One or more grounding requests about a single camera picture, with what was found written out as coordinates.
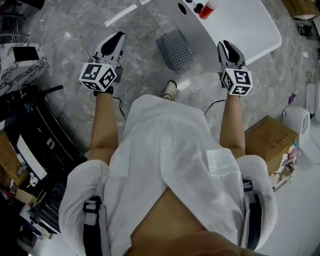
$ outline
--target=foot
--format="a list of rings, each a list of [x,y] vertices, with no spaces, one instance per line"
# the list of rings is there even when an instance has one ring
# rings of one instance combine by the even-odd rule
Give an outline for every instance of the foot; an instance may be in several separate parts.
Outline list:
[[[173,101],[177,94],[177,83],[173,80],[169,80],[166,84],[163,98],[169,101]]]

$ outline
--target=perforated gray surface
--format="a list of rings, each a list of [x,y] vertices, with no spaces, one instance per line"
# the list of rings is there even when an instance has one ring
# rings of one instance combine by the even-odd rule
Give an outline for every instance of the perforated gray surface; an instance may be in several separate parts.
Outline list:
[[[167,66],[174,71],[193,60],[187,43],[179,30],[164,34],[157,40],[157,44]]]

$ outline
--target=black wristband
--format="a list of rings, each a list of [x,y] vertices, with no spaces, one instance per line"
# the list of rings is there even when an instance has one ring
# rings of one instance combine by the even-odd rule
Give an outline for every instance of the black wristband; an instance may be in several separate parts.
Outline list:
[[[109,86],[106,91],[99,91],[99,90],[94,90],[93,91],[93,95],[97,97],[97,94],[114,94],[114,87],[113,86]]]

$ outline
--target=marker cube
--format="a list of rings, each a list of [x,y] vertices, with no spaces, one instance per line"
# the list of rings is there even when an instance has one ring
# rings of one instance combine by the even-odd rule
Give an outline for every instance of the marker cube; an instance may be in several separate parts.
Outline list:
[[[253,87],[251,71],[225,68],[221,82],[230,95],[246,96]]]
[[[79,81],[90,90],[105,92],[116,77],[117,74],[110,64],[85,63]]]

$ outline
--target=forearm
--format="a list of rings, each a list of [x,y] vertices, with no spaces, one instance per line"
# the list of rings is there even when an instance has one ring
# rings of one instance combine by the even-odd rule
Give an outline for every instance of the forearm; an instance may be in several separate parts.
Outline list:
[[[91,135],[90,159],[110,162],[118,147],[116,112],[113,96],[110,93],[98,93]]]
[[[239,96],[228,94],[226,98],[220,131],[220,145],[230,149],[235,158],[245,154],[245,131],[242,125]]]

